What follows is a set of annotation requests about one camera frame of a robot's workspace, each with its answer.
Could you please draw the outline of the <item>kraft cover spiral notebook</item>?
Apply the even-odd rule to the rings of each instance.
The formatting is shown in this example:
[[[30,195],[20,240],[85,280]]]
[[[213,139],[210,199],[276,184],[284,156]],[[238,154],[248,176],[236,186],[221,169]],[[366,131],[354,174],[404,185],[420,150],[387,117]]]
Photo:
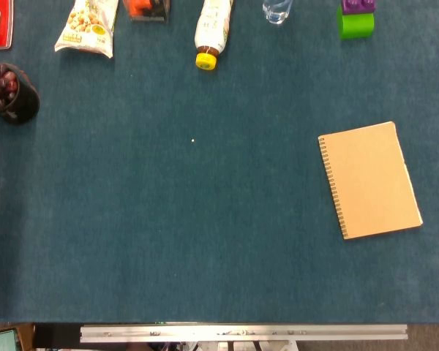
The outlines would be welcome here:
[[[394,122],[321,135],[318,144],[345,240],[422,226]]]

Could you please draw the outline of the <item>green plastic cylinder block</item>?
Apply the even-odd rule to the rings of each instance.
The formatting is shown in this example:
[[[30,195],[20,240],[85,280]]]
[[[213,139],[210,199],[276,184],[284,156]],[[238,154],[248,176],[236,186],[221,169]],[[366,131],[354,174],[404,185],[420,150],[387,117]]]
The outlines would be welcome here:
[[[373,34],[375,16],[372,12],[346,15],[343,13],[343,7],[339,6],[337,23],[340,39],[361,39]]]

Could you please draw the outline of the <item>purple plastic building brick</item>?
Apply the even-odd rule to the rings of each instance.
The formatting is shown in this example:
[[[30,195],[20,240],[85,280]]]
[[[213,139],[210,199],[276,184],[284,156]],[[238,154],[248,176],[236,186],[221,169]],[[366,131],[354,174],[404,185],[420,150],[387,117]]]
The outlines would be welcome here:
[[[377,7],[377,0],[341,0],[344,15],[360,15],[373,13]]]

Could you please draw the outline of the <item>blue carpet table mat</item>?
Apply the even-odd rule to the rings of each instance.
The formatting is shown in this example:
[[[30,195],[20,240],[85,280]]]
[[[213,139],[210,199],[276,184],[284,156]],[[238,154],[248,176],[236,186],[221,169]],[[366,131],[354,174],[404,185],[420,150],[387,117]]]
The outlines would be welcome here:
[[[439,0],[378,0],[363,40],[338,4],[234,0],[207,72],[202,0],[119,7],[113,58],[55,51],[73,0],[15,0],[40,110],[0,118],[0,321],[439,322]],[[318,137],[387,121],[423,224],[345,240]]]

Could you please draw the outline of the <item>white bottle yellow cap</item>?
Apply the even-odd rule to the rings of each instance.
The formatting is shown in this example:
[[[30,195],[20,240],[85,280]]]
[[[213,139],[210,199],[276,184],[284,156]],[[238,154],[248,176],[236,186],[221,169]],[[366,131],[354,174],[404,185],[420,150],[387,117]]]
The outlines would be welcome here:
[[[228,41],[234,0],[204,0],[195,30],[195,65],[213,70]]]

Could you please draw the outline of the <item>clear glass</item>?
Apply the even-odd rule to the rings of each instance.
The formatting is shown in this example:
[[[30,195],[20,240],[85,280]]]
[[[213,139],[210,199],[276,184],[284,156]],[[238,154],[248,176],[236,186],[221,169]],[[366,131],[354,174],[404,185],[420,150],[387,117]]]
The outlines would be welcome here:
[[[290,14],[293,0],[263,0],[266,20],[274,25],[282,24]]]

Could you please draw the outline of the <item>white nut snack bag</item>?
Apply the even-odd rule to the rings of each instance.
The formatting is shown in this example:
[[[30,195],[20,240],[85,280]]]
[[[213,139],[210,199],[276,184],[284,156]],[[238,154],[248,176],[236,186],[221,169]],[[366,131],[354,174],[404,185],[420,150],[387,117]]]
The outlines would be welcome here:
[[[84,50],[113,58],[118,6],[119,0],[75,0],[54,50]]]

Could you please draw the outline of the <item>black cup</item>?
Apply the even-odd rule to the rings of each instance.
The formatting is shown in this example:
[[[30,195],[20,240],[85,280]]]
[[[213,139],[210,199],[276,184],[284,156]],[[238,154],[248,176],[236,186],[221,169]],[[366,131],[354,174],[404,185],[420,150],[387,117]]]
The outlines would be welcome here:
[[[40,108],[40,98],[24,71],[11,64],[6,65],[9,65],[18,76],[19,88],[16,98],[0,110],[0,117],[10,124],[23,124],[37,115]]]

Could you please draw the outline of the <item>dark red cherry bunch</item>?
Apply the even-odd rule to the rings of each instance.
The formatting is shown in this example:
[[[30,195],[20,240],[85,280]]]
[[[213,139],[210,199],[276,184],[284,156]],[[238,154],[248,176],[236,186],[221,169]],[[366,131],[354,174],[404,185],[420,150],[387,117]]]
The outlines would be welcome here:
[[[9,65],[0,64],[0,110],[8,106],[18,95],[18,76]]]

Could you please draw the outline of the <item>red flat tray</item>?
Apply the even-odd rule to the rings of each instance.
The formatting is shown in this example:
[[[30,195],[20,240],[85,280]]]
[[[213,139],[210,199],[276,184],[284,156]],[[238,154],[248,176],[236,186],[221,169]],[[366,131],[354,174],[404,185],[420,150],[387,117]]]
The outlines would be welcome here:
[[[14,0],[0,0],[0,50],[7,50],[12,45]]]

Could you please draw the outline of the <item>teal screen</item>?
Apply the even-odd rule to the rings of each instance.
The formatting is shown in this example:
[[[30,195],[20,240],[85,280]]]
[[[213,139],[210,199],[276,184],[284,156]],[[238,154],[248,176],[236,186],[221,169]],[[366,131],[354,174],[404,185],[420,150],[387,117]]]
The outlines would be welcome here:
[[[14,330],[0,332],[0,351],[17,351]]]

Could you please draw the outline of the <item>aluminium profile rail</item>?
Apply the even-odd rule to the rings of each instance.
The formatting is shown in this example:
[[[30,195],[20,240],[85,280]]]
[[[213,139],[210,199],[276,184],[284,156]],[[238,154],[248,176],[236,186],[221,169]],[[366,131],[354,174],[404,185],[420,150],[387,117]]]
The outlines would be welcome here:
[[[403,324],[267,325],[157,323],[147,325],[84,325],[82,343],[161,341],[368,341],[406,340]]]

